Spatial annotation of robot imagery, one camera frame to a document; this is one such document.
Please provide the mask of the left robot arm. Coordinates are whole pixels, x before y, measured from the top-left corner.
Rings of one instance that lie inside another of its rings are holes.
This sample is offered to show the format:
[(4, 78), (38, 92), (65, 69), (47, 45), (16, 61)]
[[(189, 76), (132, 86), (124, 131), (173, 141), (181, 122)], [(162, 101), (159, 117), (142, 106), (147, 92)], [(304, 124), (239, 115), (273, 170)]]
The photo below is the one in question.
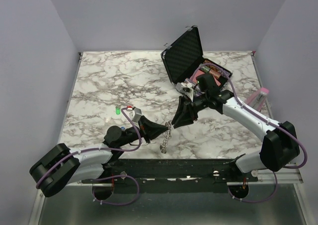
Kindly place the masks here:
[(73, 182), (96, 179), (104, 183), (110, 178), (110, 170), (103, 165), (116, 161), (126, 152), (123, 146), (138, 141), (130, 150), (135, 151), (143, 140), (149, 143), (167, 130), (168, 126), (142, 116), (130, 128), (109, 127), (103, 143), (95, 148), (71, 149), (64, 143), (57, 144), (30, 168), (29, 173), (45, 197), (56, 195)]

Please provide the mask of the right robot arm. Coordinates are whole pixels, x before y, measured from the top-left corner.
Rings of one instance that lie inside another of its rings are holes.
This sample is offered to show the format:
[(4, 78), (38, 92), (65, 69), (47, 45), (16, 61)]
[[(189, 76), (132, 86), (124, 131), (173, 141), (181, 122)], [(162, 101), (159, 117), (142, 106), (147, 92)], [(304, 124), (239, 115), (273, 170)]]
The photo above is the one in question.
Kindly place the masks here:
[(198, 119), (199, 111), (210, 108), (236, 120), (262, 142), (260, 152), (244, 154), (234, 160), (228, 170), (232, 180), (240, 181), (253, 170), (277, 172), (300, 154), (293, 124), (271, 120), (236, 99), (231, 91), (221, 91), (211, 74), (198, 76), (197, 83), (202, 91), (200, 96), (193, 99), (185, 95), (179, 97), (172, 120), (175, 129), (193, 124)]

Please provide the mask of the green key tag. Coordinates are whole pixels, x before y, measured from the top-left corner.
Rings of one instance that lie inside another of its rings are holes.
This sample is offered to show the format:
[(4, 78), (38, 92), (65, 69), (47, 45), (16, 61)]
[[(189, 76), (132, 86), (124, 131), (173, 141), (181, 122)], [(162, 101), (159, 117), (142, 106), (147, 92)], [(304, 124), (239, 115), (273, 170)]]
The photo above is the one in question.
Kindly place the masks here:
[(116, 115), (120, 115), (120, 114), (121, 114), (121, 108), (120, 108), (120, 106), (116, 106), (115, 112), (116, 112)]

